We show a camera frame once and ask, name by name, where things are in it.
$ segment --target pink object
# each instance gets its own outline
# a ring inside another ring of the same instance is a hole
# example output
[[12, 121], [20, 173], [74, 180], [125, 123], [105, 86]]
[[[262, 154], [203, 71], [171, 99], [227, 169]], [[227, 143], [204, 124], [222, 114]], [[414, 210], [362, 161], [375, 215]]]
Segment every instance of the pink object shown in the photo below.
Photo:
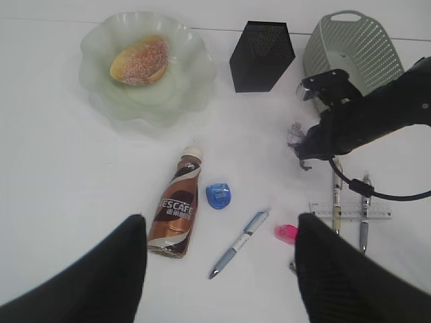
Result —
[[287, 244], [295, 244], [297, 234], [298, 228], [290, 224], [281, 225], [275, 229], [275, 236]]

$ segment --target white table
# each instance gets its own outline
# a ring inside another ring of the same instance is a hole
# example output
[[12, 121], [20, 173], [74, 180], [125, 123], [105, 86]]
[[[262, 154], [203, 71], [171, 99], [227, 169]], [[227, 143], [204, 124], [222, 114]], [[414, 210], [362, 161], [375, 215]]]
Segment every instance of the white table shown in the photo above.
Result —
[[287, 22], [292, 33], [311, 33], [328, 13], [353, 9], [377, 19], [392, 38], [431, 40], [427, 0], [2, 0], [0, 17], [102, 22], [124, 11], [156, 11], [194, 28], [242, 30], [247, 20]]
[[[69, 266], [129, 214], [143, 213], [150, 225], [181, 150], [196, 141], [205, 158], [191, 247], [179, 261], [149, 255], [136, 322], [307, 322], [288, 270], [294, 249], [273, 230], [295, 224], [309, 201], [331, 200], [329, 165], [315, 161], [304, 172], [286, 147], [292, 122], [310, 127], [318, 120], [294, 95], [308, 36], [292, 35], [297, 59], [270, 93], [235, 94], [228, 59], [240, 32], [199, 30], [218, 64], [217, 95], [184, 123], [200, 124], [155, 137], [139, 133], [139, 122], [111, 124], [78, 84], [79, 42], [94, 26], [0, 20], [0, 303]], [[431, 55], [431, 42], [394, 43], [406, 68]], [[411, 127], [375, 141], [343, 159], [345, 173], [360, 178], [369, 170], [382, 192], [428, 190], [429, 136], [427, 127]], [[215, 211], [203, 190], [220, 181], [229, 183], [233, 199]], [[349, 192], [344, 198], [359, 199]], [[216, 259], [267, 205], [273, 208], [267, 222], [208, 281]], [[393, 203], [392, 221], [371, 224], [367, 252], [428, 292], [430, 207], [431, 199]], [[358, 224], [343, 223], [341, 230], [357, 246]]]

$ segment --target black mesh pen holder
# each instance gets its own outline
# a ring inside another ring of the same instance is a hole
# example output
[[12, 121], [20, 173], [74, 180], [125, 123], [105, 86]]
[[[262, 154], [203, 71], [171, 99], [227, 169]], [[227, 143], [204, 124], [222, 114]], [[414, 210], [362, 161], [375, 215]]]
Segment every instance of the black mesh pen holder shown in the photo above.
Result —
[[235, 92], [269, 92], [295, 59], [283, 22], [248, 22], [230, 57]]

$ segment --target basket handle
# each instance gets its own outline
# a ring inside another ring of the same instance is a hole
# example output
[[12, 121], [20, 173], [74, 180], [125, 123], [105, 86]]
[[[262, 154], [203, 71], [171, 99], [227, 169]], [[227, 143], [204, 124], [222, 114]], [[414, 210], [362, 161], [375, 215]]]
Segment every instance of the basket handle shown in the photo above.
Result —
[[[359, 19], [357, 20], [343, 20], [343, 19], [334, 19], [337, 16], [342, 16], [342, 15], [355, 15], [357, 17], [359, 17]], [[359, 22], [360, 20], [366, 18], [366, 15], [360, 13], [359, 11], [354, 11], [354, 10], [344, 10], [344, 11], [338, 11], [338, 12], [334, 12], [330, 15], [326, 15], [325, 18], [333, 21], [333, 22]]]

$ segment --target ruler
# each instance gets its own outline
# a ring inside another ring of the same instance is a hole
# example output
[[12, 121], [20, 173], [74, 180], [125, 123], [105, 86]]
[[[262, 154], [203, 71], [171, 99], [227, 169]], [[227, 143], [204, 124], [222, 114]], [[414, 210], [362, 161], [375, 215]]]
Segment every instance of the ruler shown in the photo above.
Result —
[[[321, 219], [333, 218], [333, 204], [332, 203], [310, 203], [310, 212]], [[360, 203], [341, 204], [341, 220], [361, 221], [362, 206]], [[392, 212], [389, 204], [385, 203], [372, 203], [368, 210], [368, 220], [390, 220], [392, 219]]]

